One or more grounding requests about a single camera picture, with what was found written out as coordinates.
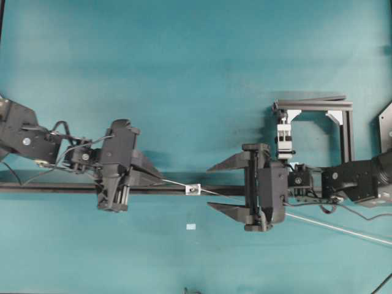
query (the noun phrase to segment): teal surface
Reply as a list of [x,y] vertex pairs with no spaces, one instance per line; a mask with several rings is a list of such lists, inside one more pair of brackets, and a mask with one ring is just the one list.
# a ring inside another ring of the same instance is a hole
[[[273,142],[275,99],[346,94],[356,158],[377,154],[391,33],[388,0],[7,0],[0,93],[78,136],[130,118],[139,149],[168,178],[240,184],[241,173],[205,170],[242,143]],[[293,123],[295,161],[337,164],[336,129],[314,118]],[[0,195],[0,291],[370,293],[392,271],[391,247],[289,217],[247,233],[208,208],[212,199],[136,195],[128,213],[110,214],[93,195]],[[392,238],[391,219],[290,212]],[[392,283],[380,293],[390,292]]]

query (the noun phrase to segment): black cable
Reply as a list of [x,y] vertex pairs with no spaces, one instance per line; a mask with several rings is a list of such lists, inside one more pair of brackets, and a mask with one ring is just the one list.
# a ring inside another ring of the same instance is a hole
[[292,167],[291,164],[285,164],[284,166],[285,166],[285,167],[288,167],[288,168],[291,168],[291,170],[294,172],[294,168]]
[[392,273],[386,277],[384,281],[371,293],[371,294],[376,294],[390,279],[392,278]]
[[323,213],[325,214],[333,214],[336,211],[336,205],[332,205],[332,209],[328,210],[323,205],[319,205]]
[[0,44],[1,44],[1,31],[2,31],[2,20],[4,18],[4,8],[6,6],[6,0],[0,0]]
[[290,207],[298,207],[298,206],[306,206],[306,205],[336,205],[336,206],[340,206],[343,207],[344,209],[350,211],[353,214],[356,214],[359,217],[362,217],[364,220],[366,221],[373,221],[374,219],[378,218],[378,217],[382,217],[382,216],[392,216],[392,213],[382,213],[382,214],[378,214],[376,216],[372,216],[372,217],[366,217],[363,214],[360,214],[358,211],[355,211],[351,208],[348,208],[347,206],[343,205],[343,204],[339,204],[339,203],[335,203],[335,202],[331,202],[331,203],[300,203],[300,204],[290,204],[288,202],[283,202],[283,204],[285,206],[290,206]]
[[18,174],[5,162],[1,161],[2,164],[4,164],[11,172],[11,174],[13,174],[13,176],[18,180],[18,183],[20,186],[22,186],[22,181],[19,178]]
[[66,121],[58,121],[58,122],[56,122],[55,126],[52,128],[52,130],[50,132],[51,133],[54,132],[60,125],[64,126],[64,130],[65,130],[66,135],[67,135],[65,137],[68,139],[68,142],[70,143],[70,145],[73,146],[74,143],[73,143],[73,141],[71,139],[71,133],[69,131],[68,123]]
[[22,184],[22,186],[25,186],[25,185],[27,185],[28,183],[30,183],[31,181],[33,181],[33,180],[35,180],[35,179],[37,179],[37,178],[39,178],[39,177],[41,177],[41,176],[43,176],[43,175],[47,175],[48,173],[51,173],[52,171],[56,170],[56,169],[58,168],[58,164],[60,163],[61,159],[62,159],[65,155],[67,155],[67,153],[70,152],[71,150],[75,150],[75,149],[77,149],[77,148],[81,148],[81,147],[85,147],[85,146],[90,146],[90,145],[96,144],[96,143],[98,143],[98,142],[101,142],[101,141],[103,141],[103,140],[105,140],[105,139],[113,138],[113,137],[114,137],[114,136],[104,136],[104,137],[99,138],[99,139],[97,139],[97,140],[95,140],[95,141],[88,142],[88,143],[85,143],[85,144],[82,144],[82,145],[78,145],[78,146],[74,146],[74,147],[68,148],[67,150],[65,150],[65,151],[59,156],[59,158],[57,159],[55,165],[54,165],[51,169],[46,170],[46,171],[43,171],[42,173],[39,173],[39,174],[37,174],[37,175],[35,175],[35,176],[32,176],[31,178],[27,179],[27,180]]

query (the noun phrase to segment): cable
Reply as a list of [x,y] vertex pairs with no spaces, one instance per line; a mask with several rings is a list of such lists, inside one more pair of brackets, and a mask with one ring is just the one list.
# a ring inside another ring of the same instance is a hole
[[71,133],[69,131],[69,126],[68,123],[66,121],[58,121],[56,122],[55,126],[53,126],[52,130],[50,131],[51,133],[54,132],[60,125],[64,126],[64,130],[66,131],[66,138],[68,139],[68,142],[71,146],[74,146],[74,143],[71,139]]
[[[170,181],[169,179],[163,179],[163,182],[167,182],[167,183],[171,183],[171,184],[176,184],[176,185],[184,186],[184,187],[189,186],[189,185],[187,185],[187,184],[183,184],[183,183],[179,183],[179,182],[175,182],[175,181]],[[216,193],[216,192],[213,192],[213,191],[210,191],[210,190],[206,190],[206,189],[203,189],[203,188],[201,188],[200,190],[201,190],[202,192],[205,192],[205,193],[209,193],[209,194],[213,194],[213,195],[217,195],[217,196],[222,196],[222,197],[227,197],[227,198],[229,198],[229,199],[234,199],[234,200],[237,200],[237,201],[242,201],[242,200],[240,200],[240,199],[233,198],[233,197],[228,196],[228,195],[222,195],[222,194],[219,194],[219,193]]]
[[384,281],[372,292],[372,294],[376,294],[390,279],[392,278],[392,273],[386,277]]
[[356,214],[359,217],[362,217],[366,221],[373,221],[374,219],[376,219],[378,217],[382,217],[382,216],[392,216],[392,213],[382,213],[382,214],[378,214],[376,216],[366,217],[363,214],[360,214],[358,211],[355,211],[354,209],[351,209],[351,208],[349,208],[349,207],[347,207],[347,206],[345,206],[343,204],[335,203],[335,202],[332,202],[332,203],[300,203],[300,204],[291,204],[291,203],[288,203],[288,202],[284,202],[283,204],[286,205],[286,206],[290,206],[290,207],[299,207],[299,206],[307,206],[307,205],[319,205],[320,206],[320,204],[336,205],[336,206],[343,207],[347,211],[350,211],[351,213]]
[[99,143],[99,142],[101,142],[101,141],[103,141],[103,140],[105,140],[105,139],[113,138],[113,137],[114,137],[114,136],[112,136],[112,135],[111,135],[111,136],[104,136],[104,137],[101,137],[101,138],[99,138],[99,139],[97,139],[97,140],[95,140],[95,141],[88,142],[88,143],[85,143],[85,144],[82,144],[82,145],[78,145],[78,146],[74,146],[74,147],[68,148],[67,150],[65,150],[65,151],[59,156],[59,158],[57,159],[55,165],[54,165],[51,169],[46,170],[46,171],[43,171],[42,173],[39,173],[39,174],[37,174],[37,175],[35,175],[35,176],[32,176],[31,178],[27,179],[27,180],[22,184],[22,186],[25,186],[25,185],[27,185],[28,183],[30,183],[31,181],[33,181],[33,180],[35,180],[35,179],[37,179],[37,178],[39,178],[39,177],[41,177],[41,176],[43,176],[43,175],[47,175],[48,173],[51,173],[52,171],[56,170],[56,169],[58,168],[58,164],[60,163],[61,159],[62,159],[68,152],[70,152],[70,151],[72,151],[72,150],[75,150],[75,149],[77,149],[77,148],[81,148],[81,147],[85,147],[85,146],[91,146],[91,145],[96,144],[96,143]]
[[291,170],[294,172],[294,168],[292,167],[291,164],[285,164],[284,166],[285,166],[285,167],[288,167],[289,169],[291,169]]
[[332,205],[331,210],[326,209],[323,205],[320,205],[320,208],[325,214],[333,214],[336,211],[336,205]]
[[6,0],[0,0],[0,43],[1,43],[1,31],[2,31],[2,20],[4,18],[4,7],[6,6]]
[[4,164],[11,172],[11,174],[13,174],[13,176],[18,180],[18,183],[20,186],[22,186],[22,181],[19,178],[18,174],[5,162],[1,161],[2,164]]

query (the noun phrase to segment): silver rod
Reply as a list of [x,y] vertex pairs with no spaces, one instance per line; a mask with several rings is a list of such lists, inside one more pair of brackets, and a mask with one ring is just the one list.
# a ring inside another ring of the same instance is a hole
[[122,204],[128,204],[128,196],[129,196],[129,186],[124,186],[122,189]]
[[321,225],[322,227],[330,228],[332,230],[336,230],[336,231],[343,232],[343,233],[346,233],[346,234],[349,234],[349,235],[357,236],[357,237],[360,237],[360,238],[364,238],[364,239],[368,239],[368,240],[372,240],[372,241],[376,241],[376,242],[380,242],[380,243],[392,246],[392,241],[387,241],[387,240],[384,240],[384,239],[378,239],[378,238],[375,238],[375,237],[372,237],[372,236],[368,236],[368,235],[360,234],[360,233],[353,232],[353,231],[350,231],[350,230],[346,230],[344,228],[340,228],[340,227],[337,227],[335,225],[328,225],[328,224],[323,223],[323,222],[318,222],[316,220],[308,219],[308,218],[303,217],[303,216],[297,216],[297,215],[291,214],[291,213],[286,213],[286,216],[291,216],[291,217],[293,217],[295,219],[300,219],[300,220],[305,221],[305,222],[310,222],[311,224]]

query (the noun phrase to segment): metal rail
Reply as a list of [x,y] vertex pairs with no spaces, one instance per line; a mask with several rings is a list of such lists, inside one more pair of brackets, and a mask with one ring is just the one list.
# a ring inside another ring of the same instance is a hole
[[[203,186],[203,189],[226,196],[244,196],[244,186]],[[29,183],[20,186],[18,183],[0,182],[0,193],[95,194],[96,188],[94,184],[85,183]],[[185,195],[185,187],[177,185],[131,187],[129,193]]]

